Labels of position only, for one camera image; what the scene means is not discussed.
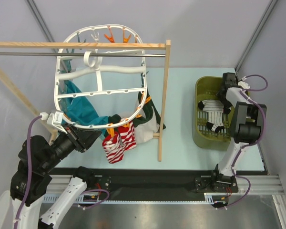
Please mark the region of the red white striped sock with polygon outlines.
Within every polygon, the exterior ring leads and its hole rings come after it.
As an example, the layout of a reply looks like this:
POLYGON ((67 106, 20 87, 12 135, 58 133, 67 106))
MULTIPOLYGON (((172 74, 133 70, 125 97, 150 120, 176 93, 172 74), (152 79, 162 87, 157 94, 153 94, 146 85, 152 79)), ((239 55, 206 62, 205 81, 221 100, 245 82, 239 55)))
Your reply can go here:
POLYGON ((137 147, 133 122, 129 122, 125 125, 118 127, 118 133, 121 136, 124 151, 131 150, 137 147))

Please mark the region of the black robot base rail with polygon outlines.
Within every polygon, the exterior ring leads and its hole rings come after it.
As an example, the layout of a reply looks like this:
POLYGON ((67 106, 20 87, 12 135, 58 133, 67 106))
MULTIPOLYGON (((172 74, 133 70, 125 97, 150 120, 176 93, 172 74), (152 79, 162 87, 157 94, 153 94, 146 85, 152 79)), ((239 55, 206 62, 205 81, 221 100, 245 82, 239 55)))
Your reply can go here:
POLYGON ((213 170, 92 169, 102 188, 100 199, 111 201, 183 202, 203 200, 204 193, 228 196, 238 192, 234 176, 225 178, 213 170))

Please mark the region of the red white santa sock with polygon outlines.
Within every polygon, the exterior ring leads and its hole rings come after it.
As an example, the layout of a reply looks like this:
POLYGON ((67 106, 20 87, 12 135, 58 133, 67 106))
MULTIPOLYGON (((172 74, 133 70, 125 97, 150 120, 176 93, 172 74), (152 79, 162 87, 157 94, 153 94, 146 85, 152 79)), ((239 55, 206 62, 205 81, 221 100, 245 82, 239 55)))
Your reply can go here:
POLYGON ((111 137, 108 135, 102 142, 102 147, 109 164, 115 164, 123 160, 124 148, 120 135, 111 137))

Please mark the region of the white pinstriped black-toe sock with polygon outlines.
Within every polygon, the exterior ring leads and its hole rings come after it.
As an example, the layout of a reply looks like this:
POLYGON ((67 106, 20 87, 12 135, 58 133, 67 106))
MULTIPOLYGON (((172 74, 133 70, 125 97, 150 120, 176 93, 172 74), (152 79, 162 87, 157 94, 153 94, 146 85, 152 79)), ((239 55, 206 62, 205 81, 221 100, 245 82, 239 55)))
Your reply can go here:
POLYGON ((224 106, 219 100, 202 100, 197 106, 204 112, 221 112, 227 115, 231 112, 231 109, 224 106))
POLYGON ((218 111, 207 112, 208 118, 206 127, 214 132, 218 133, 221 130, 224 130, 224 123, 223 123, 223 113, 218 111))

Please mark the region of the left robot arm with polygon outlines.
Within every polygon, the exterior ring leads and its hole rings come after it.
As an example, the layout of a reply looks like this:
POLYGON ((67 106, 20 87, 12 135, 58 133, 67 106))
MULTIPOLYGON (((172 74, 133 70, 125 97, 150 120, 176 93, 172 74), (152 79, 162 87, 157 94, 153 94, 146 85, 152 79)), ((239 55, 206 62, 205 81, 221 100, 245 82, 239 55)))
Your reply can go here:
POLYGON ((52 177, 49 173, 73 150, 86 152, 101 135, 99 130, 83 130, 65 125, 64 132, 49 144, 41 135, 31 135, 33 125, 27 131, 27 139, 19 152, 18 170, 11 179, 10 194, 14 203, 13 227, 23 229, 24 213, 41 203, 52 177))

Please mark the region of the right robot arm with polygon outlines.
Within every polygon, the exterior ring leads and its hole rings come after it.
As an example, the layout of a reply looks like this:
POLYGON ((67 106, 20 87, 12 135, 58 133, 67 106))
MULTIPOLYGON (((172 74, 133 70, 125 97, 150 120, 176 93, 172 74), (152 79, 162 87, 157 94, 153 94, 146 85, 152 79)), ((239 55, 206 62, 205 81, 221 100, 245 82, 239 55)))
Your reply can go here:
POLYGON ((222 160, 212 171, 210 188, 224 192, 237 186, 236 165, 249 147, 257 145, 266 129, 267 106, 254 101, 249 93, 260 92, 268 87, 268 81, 259 74, 239 79, 236 73, 224 73, 217 97, 234 108, 229 125, 230 144, 222 160))

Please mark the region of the green and white garment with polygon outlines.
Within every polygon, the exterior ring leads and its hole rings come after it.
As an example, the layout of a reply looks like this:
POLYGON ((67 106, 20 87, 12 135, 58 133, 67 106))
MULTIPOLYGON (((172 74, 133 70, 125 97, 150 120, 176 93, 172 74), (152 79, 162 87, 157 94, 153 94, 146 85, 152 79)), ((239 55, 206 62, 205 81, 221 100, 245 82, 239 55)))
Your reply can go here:
POLYGON ((157 111, 153 100, 143 105, 142 110, 132 120, 137 144, 146 143, 154 138, 160 131, 161 116, 157 111))

